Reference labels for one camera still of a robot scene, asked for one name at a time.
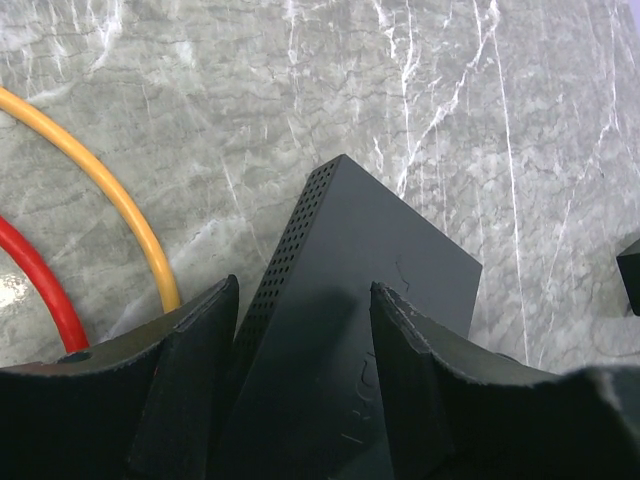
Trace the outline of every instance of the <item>perforated edge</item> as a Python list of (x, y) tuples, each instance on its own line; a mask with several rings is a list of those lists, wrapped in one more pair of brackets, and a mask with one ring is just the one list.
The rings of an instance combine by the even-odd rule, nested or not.
[(253, 356), (258, 350), (337, 163), (338, 159), (334, 159), (324, 164), (314, 170), (307, 179), (298, 204), (291, 214), (278, 248), (238, 331), (234, 348), (242, 350), (245, 354)]

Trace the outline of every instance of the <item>marble countertop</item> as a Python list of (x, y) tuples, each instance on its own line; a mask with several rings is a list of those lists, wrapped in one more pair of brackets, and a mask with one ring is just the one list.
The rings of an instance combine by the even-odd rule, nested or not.
[[(361, 163), (484, 265), (471, 339), (551, 371), (640, 363), (640, 42), (615, 0), (8, 0), (0, 79), (121, 180), (188, 299), (246, 309), (306, 174)], [(161, 312), (98, 188), (0, 115), (2, 215), (91, 342)], [(0, 256), (0, 364), (63, 353)]]

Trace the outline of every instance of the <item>scratch mark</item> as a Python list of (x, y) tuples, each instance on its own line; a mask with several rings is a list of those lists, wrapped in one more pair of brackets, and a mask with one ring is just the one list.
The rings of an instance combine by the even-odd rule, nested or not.
[(364, 445), (364, 442), (358, 440), (357, 438), (353, 438), (345, 433), (341, 433), (340, 435), (346, 438), (347, 440), (351, 440), (352, 442), (357, 443), (358, 445)]
[(398, 255), (398, 257), (396, 258), (396, 269), (398, 270), (398, 275), (400, 275), (400, 280), (402, 280), (402, 283), (404, 283), (407, 287), (405, 292), (409, 293), (409, 288), (411, 288), (411, 285), (409, 284), (409, 282), (407, 282), (407, 280), (404, 278), (404, 274), (402, 273), (402, 255)]

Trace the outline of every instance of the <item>red cable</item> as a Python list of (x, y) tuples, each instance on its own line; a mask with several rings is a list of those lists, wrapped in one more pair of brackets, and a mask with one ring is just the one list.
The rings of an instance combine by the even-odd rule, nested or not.
[(71, 301), (35, 248), (0, 216), (0, 247), (2, 247), (29, 277), (56, 322), (67, 352), (89, 346), (87, 335)]

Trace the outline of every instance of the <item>black object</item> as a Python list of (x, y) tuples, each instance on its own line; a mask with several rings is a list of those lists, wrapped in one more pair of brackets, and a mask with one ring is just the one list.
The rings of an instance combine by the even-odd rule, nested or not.
[(640, 240), (616, 257), (634, 315), (640, 316)]
[(57, 363), (0, 369), (0, 478), (204, 478), (237, 311), (230, 276)]
[(371, 282), (466, 336), (480, 272), (346, 155), (316, 169), (234, 343), (211, 478), (392, 478)]
[(640, 478), (640, 368), (556, 377), (371, 296), (396, 480)]

